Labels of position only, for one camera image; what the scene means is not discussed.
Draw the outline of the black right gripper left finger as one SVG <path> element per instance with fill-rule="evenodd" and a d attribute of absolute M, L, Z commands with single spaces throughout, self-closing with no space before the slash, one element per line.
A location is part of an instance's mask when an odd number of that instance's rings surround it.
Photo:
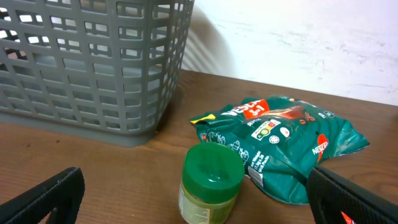
<path fill-rule="evenodd" d="M 1 204 L 1 223 L 74 224 L 85 193 L 79 167 L 69 167 Z"/>

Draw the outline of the green lidded jar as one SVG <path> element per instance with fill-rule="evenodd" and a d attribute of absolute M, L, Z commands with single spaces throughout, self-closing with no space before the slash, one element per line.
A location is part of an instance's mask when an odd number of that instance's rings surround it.
<path fill-rule="evenodd" d="M 189 224 L 223 224 L 229 218 L 244 179 L 244 165 L 232 149 L 201 142 L 186 154 L 178 207 Z"/>

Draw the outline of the green Nescafe coffee bag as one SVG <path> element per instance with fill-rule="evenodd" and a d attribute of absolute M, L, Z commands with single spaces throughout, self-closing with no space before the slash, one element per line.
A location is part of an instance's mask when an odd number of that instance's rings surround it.
<path fill-rule="evenodd" d="M 247 97 L 190 118 L 201 142 L 216 142 L 238 153 L 245 174 L 266 195 L 307 204 L 306 182 L 323 161 L 369 145 L 350 121 L 298 98 Z"/>

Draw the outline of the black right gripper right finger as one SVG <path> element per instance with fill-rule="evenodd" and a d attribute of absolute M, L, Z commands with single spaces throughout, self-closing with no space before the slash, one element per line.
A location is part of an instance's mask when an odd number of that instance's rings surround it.
<path fill-rule="evenodd" d="M 307 179 L 316 223 L 397 223 L 397 205 L 328 170 L 314 167 Z"/>

